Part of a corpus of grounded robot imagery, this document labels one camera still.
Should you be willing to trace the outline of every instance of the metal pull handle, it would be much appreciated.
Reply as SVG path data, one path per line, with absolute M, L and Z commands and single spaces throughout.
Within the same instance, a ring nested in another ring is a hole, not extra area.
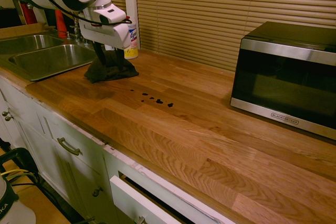
M 138 220 L 135 219 L 134 223 L 136 223 L 136 224 L 147 224 L 144 217 L 139 217 Z
M 99 193 L 103 191 L 103 188 L 99 187 L 98 189 L 95 189 L 92 191 L 92 196 L 98 197 Z
M 67 147 L 63 142 L 65 142 L 65 138 L 64 137 L 62 137 L 62 138 L 57 138 L 57 141 L 58 141 L 58 143 L 64 148 L 64 149 L 66 149 L 68 152 L 70 152 L 71 154 L 74 154 L 74 155 L 76 155 L 76 156 L 78 156 L 79 155 L 79 153 L 80 153 L 80 149 L 75 149 L 75 150 L 72 150 L 72 149 L 70 149 L 69 147 Z

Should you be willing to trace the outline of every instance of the stainless steel sink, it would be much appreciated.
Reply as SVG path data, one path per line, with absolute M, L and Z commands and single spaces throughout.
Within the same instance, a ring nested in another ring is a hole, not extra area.
M 48 35 L 31 35 L 15 39 L 0 41 L 0 55 L 20 54 L 22 52 L 31 52 L 37 49 L 58 46 L 63 44 L 62 39 L 54 38 Z
M 92 62 L 96 53 L 78 45 L 61 45 L 15 55 L 8 60 L 32 76 L 31 81 L 46 78 Z
M 89 64 L 96 56 L 92 45 L 60 39 L 56 31 L 0 40 L 0 66 L 29 81 Z

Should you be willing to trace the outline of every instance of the lysol can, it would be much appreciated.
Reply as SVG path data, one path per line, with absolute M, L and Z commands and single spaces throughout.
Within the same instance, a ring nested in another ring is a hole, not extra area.
M 138 56 L 138 38 L 137 38 L 137 25 L 129 24 L 128 30 L 131 36 L 131 45 L 124 50 L 125 59 L 134 59 Z

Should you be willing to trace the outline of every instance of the microwave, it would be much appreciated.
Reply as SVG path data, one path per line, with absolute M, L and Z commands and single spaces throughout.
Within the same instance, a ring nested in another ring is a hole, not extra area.
M 336 140 L 336 29 L 266 22 L 244 36 L 230 104 Z

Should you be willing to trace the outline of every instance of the open drawer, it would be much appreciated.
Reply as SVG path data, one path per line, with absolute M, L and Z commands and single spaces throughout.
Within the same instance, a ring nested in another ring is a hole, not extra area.
M 125 180 L 113 176 L 110 183 L 115 206 L 135 223 L 182 224 Z

